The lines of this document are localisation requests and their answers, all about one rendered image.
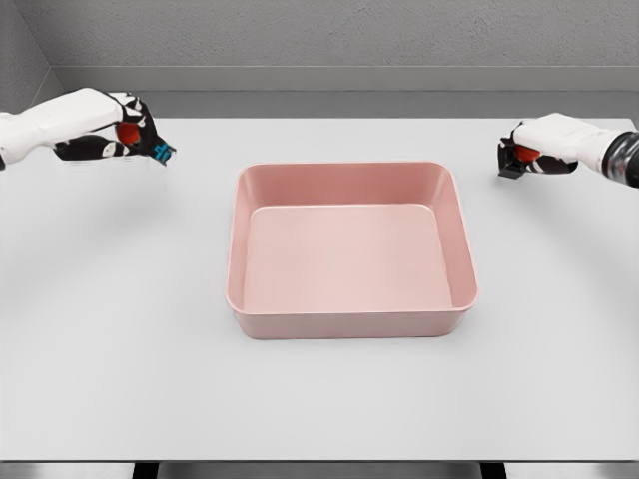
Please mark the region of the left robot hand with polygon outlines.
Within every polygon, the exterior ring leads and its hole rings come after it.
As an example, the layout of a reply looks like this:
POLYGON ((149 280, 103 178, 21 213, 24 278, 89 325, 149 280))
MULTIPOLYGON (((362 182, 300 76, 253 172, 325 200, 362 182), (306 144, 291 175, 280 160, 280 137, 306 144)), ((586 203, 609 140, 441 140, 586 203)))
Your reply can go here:
POLYGON ((63 161, 140 156, 117 138, 118 123, 153 119, 148 106, 129 93, 84 88, 41 104, 48 114, 54 153, 63 161))

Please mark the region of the pink rectangular basket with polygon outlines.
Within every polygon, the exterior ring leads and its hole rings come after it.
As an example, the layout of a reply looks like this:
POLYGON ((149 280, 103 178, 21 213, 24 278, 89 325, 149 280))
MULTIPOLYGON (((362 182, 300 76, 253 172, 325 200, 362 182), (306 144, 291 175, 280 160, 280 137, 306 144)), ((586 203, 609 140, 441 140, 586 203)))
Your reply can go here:
POLYGON ((226 297, 247 336, 442 336, 478 296, 447 167, 259 164, 239 174, 226 297))

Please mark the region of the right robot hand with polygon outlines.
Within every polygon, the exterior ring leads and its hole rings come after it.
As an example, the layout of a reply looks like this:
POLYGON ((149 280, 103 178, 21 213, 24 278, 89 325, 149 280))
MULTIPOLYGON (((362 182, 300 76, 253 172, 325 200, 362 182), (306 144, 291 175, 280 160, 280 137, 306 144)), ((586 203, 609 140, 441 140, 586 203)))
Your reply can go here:
POLYGON ((541 156, 526 171, 538 175, 569 175, 579 165, 601 174, 611 142, 609 131, 558 113, 523 120, 502 139, 538 151, 541 156))

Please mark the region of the red and black industrial switch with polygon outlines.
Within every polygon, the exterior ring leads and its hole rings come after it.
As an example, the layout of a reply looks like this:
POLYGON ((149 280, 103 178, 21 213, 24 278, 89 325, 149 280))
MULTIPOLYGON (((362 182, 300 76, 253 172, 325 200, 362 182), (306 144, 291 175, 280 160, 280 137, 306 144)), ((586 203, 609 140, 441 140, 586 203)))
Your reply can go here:
POLYGON ((502 139, 498 145, 498 175, 516 180, 523 176, 527 167, 537 160, 541 154, 527 147, 517 145, 509 139, 502 139))
POLYGON ((165 166, 177 150, 161 138, 152 119, 140 123, 118 123, 118 140, 129 150, 140 156, 146 156, 165 166))

